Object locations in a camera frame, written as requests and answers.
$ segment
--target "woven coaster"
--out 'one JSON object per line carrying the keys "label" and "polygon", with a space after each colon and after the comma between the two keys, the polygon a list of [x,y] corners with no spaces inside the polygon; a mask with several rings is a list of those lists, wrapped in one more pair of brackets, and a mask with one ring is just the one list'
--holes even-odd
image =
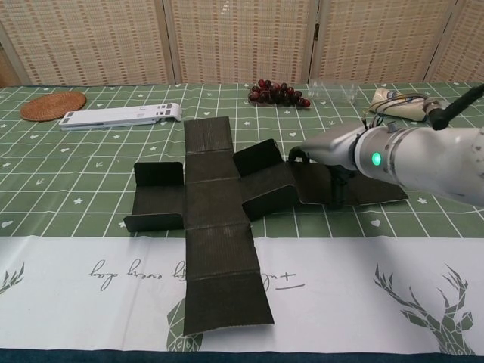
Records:
{"label": "woven coaster", "polygon": [[80,92],[63,92],[45,95],[20,109],[20,115],[23,119],[36,121],[52,121],[64,117],[67,112],[77,111],[85,104],[85,96]]}

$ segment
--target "green indicator light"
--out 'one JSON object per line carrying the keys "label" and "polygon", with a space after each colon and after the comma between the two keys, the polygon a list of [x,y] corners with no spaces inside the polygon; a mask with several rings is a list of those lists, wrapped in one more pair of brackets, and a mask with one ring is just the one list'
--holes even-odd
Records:
{"label": "green indicator light", "polygon": [[373,165],[379,166],[381,164],[381,155],[380,155],[380,153],[374,153],[371,156],[371,162],[373,163]]}

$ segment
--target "heart pattern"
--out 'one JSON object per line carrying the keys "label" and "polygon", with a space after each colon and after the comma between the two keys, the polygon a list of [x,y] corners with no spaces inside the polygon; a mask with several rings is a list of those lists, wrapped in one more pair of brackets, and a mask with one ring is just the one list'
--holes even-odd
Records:
{"label": "heart pattern", "polygon": [[2,222],[1,226],[2,228],[7,228],[9,225],[11,225],[14,221],[4,221]]}

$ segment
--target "woven screen panel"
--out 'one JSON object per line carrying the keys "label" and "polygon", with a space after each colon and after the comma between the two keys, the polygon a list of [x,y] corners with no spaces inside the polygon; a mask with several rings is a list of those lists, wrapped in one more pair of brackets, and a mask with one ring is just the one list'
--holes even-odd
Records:
{"label": "woven screen panel", "polygon": [[422,81],[448,0],[333,0],[318,76],[357,82]]}
{"label": "woven screen panel", "polygon": [[33,84],[168,82],[154,0],[0,0],[0,22]]}
{"label": "woven screen panel", "polygon": [[468,0],[431,81],[484,81],[484,1]]}
{"label": "woven screen panel", "polygon": [[299,81],[311,0],[170,1],[182,82]]}

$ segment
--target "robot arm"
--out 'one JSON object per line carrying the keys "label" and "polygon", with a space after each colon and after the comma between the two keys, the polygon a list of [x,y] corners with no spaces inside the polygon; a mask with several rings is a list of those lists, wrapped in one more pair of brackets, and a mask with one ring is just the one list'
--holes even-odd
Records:
{"label": "robot arm", "polygon": [[289,160],[302,157],[330,168],[335,207],[342,206],[341,189],[356,170],[407,190],[484,206],[484,128],[447,128],[483,94],[484,85],[472,88],[445,109],[426,100],[432,128],[342,124],[292,149]]}

